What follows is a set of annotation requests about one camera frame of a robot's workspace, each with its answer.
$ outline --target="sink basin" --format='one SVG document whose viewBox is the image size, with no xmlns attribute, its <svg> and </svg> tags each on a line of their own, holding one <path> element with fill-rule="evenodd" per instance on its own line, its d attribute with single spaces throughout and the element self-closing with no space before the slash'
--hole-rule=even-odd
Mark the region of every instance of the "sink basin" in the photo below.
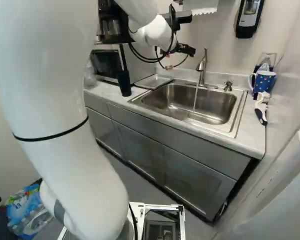
<svg viewBox="0 0 300 240">
<path fill-rule="evenodd" d="M 211 89 L 199 87 L 195 102 L 196 87 L 187 85 L 185 81 L 175 80 L 155 91 L 146 93 L 130 100 L 130 103 L 208 129 L 229 133 L 243 109 L 242 99 L 247 92 L 233 89 L 224 92 L 222 87 Z"/>
<path fill-rule="evenodd" d="M 179 120 L 187 118 L 220 125 L 229 121 L 237 97 L 233 94 L 186 85 L 168 84 L 140 99 L 143 105 Z"/>
</svg>

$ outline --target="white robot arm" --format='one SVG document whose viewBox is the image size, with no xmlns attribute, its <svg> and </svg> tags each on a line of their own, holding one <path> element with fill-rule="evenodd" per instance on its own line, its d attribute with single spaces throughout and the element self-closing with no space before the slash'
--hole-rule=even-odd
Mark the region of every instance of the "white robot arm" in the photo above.
<svg viewBox="0 0 300 240">
<path fill-rule="evenodd" d="M 141 28 L 136 41 L 167 50 L 172 32 L 154 0 L 116 2 Z M 82 89 L 97 20 L 97 0 L 0 0 L 0 103 L 44 179 L 47 209 L 82 240 L 114 240 L 128 195 L 96 144 Z"/>
</svg>

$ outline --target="floor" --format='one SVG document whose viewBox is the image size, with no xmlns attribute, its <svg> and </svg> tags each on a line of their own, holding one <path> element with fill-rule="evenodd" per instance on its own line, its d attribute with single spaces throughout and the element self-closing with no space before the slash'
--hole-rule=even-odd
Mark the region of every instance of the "floor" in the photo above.
<svg viewBox="0 0 300 240">
<path fill-rule="evenodd" d="M 119 174 L 129 195 L 129 201 L 147 204 L 176 204 L 171 198 L 157 189 L 143 177 L 135 173 L 129 167 L 123 165 L 104 149 L 102 150 L 109 159 L 116 172 Z M 214 228 L 186 210 L 185 212 L 186 240 L 210 240 L 214 234 Z M 56 220 L 52 221 L 34 240 L 57 240 L 62 225 Z"/>
</svg>

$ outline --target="blue mug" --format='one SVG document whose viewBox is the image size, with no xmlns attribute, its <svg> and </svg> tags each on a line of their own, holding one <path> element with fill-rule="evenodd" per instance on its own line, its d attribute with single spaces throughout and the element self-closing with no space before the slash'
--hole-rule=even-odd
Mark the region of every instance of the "blue mug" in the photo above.
<svg viewBox="0 0 300 240">
<path fill-rule="evenodd" d="M 254 86 L 252 86 L 252 76 L 255 77 Z M 276 82 L 276 76 L 277 74 L 273 71 L 257 71 L 249 76 L 248 83 L 254 100 L 257 100 L 258 93 L 271 92 Z"/>
</svg>

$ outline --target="gray cabinet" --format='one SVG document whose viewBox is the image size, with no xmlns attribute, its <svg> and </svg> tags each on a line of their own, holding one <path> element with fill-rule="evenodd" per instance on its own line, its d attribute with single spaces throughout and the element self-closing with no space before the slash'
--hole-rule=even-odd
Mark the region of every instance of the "gray cabinet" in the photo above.
<svg viewBox="0 0 300 240">
<path fill-rule="evenodd" d="M 164 159 L 165 186 L 212 221 L 236 181 L 170 148 Z"/>
<path fill-rule="evenodd" d="M 126 159 L 213 220 L 236 181 L 120 123 Z"/>
<path fill-rule="evenodd" d="M 178 151 L 232 179 L 238 180 L 250 158 L 210 141 L 108 104 L 113 120 Z"/>
<path fill-rule="evenodd" d="M 123 158 L 121 144 L 113 121 L 88 107 L 86 109 L 94 137 L 119 157 Z"/>
<path fill-rule="evenodd" d="M 95 137 L 213 220 L 250 158 L 85 94 Z"/>
<path fill-rule="evenodd" d="M 163 186 L 164 146 L 113 121 L 121 136 L 126 160 Z"/>
</svg>

